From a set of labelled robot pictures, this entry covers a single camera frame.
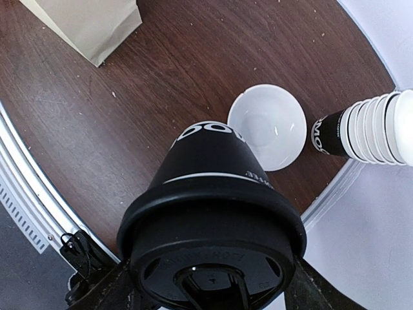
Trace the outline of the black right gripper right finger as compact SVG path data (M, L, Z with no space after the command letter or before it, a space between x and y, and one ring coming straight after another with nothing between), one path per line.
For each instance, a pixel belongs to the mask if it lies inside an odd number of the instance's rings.
M321 276L304 258L295 256L296 270L284 291L287 310L329 309L366 310Z

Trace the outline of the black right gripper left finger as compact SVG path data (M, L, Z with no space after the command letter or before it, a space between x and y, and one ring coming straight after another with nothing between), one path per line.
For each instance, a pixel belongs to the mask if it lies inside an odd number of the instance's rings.
M102 271L76 283L69 291L69 309L135 309L136 294L128 268L129 261L122 261L100 282L93 284Z

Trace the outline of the black plastic cup lid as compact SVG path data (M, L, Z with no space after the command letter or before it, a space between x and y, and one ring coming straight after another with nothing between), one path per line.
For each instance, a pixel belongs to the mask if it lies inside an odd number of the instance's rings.
M269 189L152 189L117 234L137 290L168 309L263 309L306 245L299 214Z

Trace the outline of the single black paper cup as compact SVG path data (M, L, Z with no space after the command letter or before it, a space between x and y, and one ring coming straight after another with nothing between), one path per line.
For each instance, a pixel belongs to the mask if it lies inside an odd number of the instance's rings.
M193 124L176 138L147 194L178 200L271 200L280 195L246 140L217 121Z

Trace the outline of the stack of paper cups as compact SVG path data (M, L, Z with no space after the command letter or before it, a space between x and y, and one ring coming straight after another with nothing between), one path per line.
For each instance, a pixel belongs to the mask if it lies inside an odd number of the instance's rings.
M310 137L324 154L412 166L412 90L358 101L325 116L313 124Z

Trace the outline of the cream paper bag with handles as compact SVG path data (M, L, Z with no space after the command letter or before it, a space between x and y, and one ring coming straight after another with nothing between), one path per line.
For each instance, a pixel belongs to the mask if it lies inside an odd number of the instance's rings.
M136 1L21 3L95 67L143 23Z

